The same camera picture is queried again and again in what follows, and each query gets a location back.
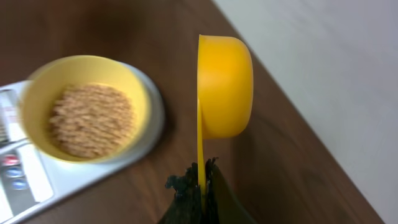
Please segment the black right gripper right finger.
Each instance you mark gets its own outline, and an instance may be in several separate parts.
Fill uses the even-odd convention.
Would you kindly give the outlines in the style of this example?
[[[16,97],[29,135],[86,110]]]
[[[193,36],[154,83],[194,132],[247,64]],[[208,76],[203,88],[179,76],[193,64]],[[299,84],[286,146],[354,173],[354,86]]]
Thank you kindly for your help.
[[[256,224],[257,221],[242,206],[216,165],[217,157],[205,164],[208,193],[205,223]]]

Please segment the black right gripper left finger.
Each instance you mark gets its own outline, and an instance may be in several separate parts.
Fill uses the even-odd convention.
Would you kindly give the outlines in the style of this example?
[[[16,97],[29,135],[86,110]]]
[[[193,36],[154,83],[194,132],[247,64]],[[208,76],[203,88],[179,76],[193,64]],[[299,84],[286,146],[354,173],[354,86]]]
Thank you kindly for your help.
[[[193,162],[183,176],[171,175],[166,189],[174,189],[174,199],[158,224],[201,223],[201,194],[198,186],[198,165]]]

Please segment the yellow plastic measuring scoop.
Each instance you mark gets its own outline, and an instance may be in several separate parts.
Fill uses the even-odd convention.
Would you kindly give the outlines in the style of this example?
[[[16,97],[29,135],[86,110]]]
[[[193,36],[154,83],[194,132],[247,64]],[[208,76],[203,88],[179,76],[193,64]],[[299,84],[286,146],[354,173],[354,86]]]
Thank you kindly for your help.
[[[248,125],[253,99],[252,60],[235,37],[200,35],[197,60],[197,164],[201,209],[207,181],[203,140],[231,138]]]

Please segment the pale yellow bowl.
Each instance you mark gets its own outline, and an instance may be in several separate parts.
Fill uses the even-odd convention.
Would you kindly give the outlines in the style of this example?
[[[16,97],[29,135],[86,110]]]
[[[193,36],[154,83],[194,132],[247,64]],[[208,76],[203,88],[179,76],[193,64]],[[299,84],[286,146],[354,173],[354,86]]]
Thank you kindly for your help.
[[[97,159],[84,159],[63,152],[50,137],[50,110],[69,85],[100,84],[124,93],[136,120],[126,142],[115,152]],[[20,124],[29,141],[47,156],[77,164],[109,161],[132,149],[143,138],[152,115],[149,89],[136,72],[121,62],[93,55],[76,55],[50,62],[30,77],[22,89]]]

